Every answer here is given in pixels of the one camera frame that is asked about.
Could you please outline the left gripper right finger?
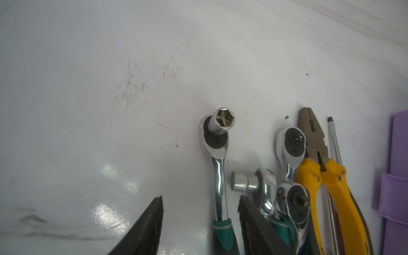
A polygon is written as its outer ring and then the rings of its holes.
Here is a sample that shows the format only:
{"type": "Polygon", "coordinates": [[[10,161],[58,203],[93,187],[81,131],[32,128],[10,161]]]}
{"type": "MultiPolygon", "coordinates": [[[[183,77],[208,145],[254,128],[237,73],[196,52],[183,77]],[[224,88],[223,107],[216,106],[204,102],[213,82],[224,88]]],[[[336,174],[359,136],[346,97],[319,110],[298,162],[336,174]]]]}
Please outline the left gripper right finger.
{"type": "Polygon", "coordinates": [[[295,255],[249,197],[240,197],[238,213],[247,255],[295,255]]]}

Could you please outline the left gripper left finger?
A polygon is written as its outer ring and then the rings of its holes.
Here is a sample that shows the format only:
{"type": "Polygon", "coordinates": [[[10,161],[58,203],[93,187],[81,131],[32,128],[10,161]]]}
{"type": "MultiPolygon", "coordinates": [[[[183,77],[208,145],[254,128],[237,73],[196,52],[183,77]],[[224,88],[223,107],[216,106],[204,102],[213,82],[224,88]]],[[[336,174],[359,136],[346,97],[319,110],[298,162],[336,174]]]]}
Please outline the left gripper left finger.
{"type": "Polygon", "coordinates": [[[156,255],[163,222],[163,199],[156,197],[127,234],[110,252],[111,255],[156,255]]]}

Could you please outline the red handled ratchet wrench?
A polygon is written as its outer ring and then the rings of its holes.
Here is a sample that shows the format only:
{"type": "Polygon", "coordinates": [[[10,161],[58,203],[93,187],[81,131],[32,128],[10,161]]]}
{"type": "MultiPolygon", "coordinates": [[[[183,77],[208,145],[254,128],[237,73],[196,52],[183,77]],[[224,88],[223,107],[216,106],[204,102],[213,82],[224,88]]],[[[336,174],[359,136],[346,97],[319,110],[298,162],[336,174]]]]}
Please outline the red handled ratchet wrench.
{"type": "Polygon", "coordinates": [[[305,134],[295,126],[281,128],[275,136],[275,153],[282,168],[278,182],[292,181],[305,158],[305,134]]]}

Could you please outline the green ratchet wrench with socket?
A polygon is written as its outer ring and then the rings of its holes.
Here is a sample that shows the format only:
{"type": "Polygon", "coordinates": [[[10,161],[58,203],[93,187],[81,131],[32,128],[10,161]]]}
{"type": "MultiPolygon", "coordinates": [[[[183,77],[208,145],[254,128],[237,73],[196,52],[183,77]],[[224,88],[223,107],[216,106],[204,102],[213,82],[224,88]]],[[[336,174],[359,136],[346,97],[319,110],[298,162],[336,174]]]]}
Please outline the green ratchet wrench with socket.
{"type": "Polygon", "coordinates": [[[228,150],[228,131],[235,124],[235,115],[228,107],[220,107],[206,115],[199,124],[200,142],[208,153],[214,170],[214,209],[212,223],[212,254],[239,255],[232,220],[228,215],[225,158],[228,150]]]}

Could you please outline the purple plastic tool box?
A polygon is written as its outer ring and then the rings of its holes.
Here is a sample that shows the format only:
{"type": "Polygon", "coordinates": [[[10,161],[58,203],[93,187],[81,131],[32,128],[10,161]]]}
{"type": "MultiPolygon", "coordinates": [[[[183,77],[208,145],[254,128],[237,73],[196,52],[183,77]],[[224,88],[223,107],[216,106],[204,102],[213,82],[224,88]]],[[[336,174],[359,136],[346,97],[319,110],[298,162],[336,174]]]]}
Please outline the purple plastic tool box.
{"type": "Polygon", "coordinates": [[[390,171],[381,177],[379,212],[386,219],[384,255],[408,253],[408,112],[393,117],[390,171]]]}

